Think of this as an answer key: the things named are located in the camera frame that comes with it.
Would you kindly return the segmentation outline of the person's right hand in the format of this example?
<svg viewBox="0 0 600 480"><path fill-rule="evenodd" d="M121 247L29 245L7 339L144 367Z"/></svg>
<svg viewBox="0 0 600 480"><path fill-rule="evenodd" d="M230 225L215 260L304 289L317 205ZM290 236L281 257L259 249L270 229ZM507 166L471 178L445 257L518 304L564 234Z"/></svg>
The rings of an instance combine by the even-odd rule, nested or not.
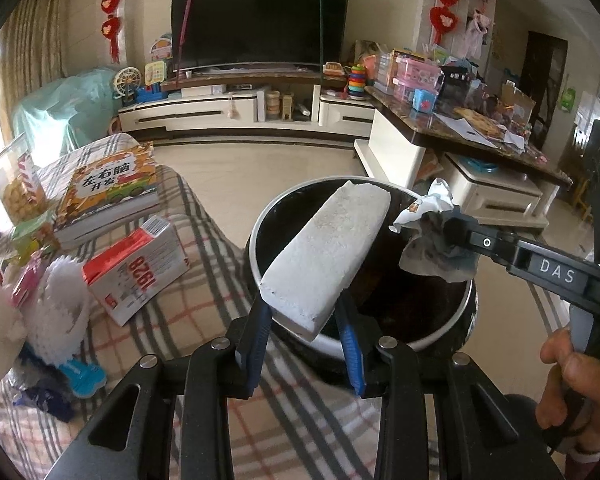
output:
<svg viewBox="0 0 600 480"><path fill-rule="evenodd" d="M577 446L585 454L600 452L600 360L574 351L570 330L551 334L540 351L540 359L553 367L547 375L542 398L535 410L541 429L562 425L568 415L565 395L568 389L591 401L592 412Z"/></svg>

